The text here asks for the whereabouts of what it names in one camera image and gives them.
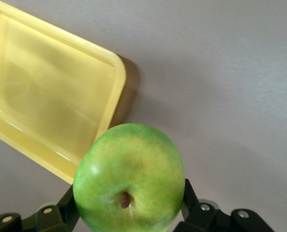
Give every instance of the green apple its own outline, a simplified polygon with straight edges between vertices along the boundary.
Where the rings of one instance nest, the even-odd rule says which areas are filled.
[[[94,232],[165,232],[184,195],[184,166],[173,142],[156,128],[121,124],[86,153],[73,191]]]

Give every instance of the yellow plastic container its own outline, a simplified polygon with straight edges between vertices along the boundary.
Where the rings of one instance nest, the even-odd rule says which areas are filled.
[[[125,78],[116,54],[0,1],[0,139],[68,183]]]

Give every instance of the apple stem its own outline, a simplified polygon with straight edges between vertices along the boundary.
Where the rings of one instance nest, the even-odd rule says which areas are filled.
[[[132,200],[132,197],[131,197],[131,195],[128,194],[128,192],[123,193],[123,197],[120,200],[121,207],[123,209],[127,208],[129,206],[131,200]]]

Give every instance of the gray surface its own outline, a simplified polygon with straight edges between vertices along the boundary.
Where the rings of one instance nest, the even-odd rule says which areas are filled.
[[[127,121],[173,139],[199,198],[287,232],[287,1],[5,2],[135,63]],[[28,216],[67,188],[0,142],[0,213]]]

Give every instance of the metal bolt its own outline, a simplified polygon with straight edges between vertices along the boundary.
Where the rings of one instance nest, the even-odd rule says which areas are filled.
[[[203,211],[209,211],[210,210],[210,207],[207,205],[207,204],[202,204],[200,206],[200,208],[203,210]]]
[[[244,210],[240,210],[238,212],[238,215],[242,218],[249,218],[249,214],[247,212],[245,212]]]
[[[43,211],[43,213],[44,214],[48,214],[48,213],[51,213],[52,212],[52,208],[46,208],[44,211]]]
[[[8,222],[8,221],[11,221],[12,219],[13,219],[12,216],[6,216],[6,217],[4,217],[1,221],[2,221],[3,223],[6,223],[6,222]]]

